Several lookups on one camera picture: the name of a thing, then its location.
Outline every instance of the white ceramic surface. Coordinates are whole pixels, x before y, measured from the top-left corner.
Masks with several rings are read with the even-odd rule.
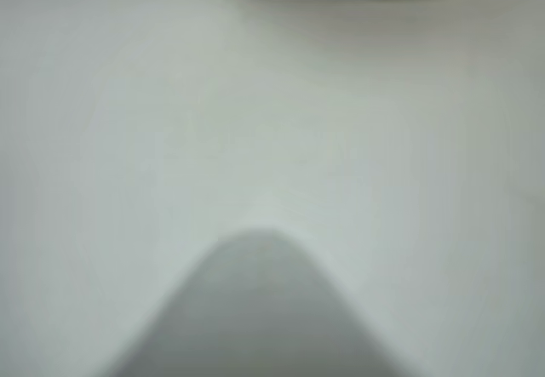
[[[256,226],[423,375],[543,375],[544,3],[0,0],[0,375],[93,375]]]

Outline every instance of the white wall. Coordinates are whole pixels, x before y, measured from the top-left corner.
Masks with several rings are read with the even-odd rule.
[[[545,369],[543,0],[0,0],[0,375],[90,375],[276,226],[434,376]]]

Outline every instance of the white surface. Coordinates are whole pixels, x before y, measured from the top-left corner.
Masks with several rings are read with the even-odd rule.
[[[0,375],[101,369],[257,225],[425,374],[543,374],[543,5],[0,0]]]

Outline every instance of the white background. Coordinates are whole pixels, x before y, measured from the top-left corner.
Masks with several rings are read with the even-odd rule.
[[[120,353],[238,228],[425,375],[545,362],[545,0],[0,0],[0,375]]]

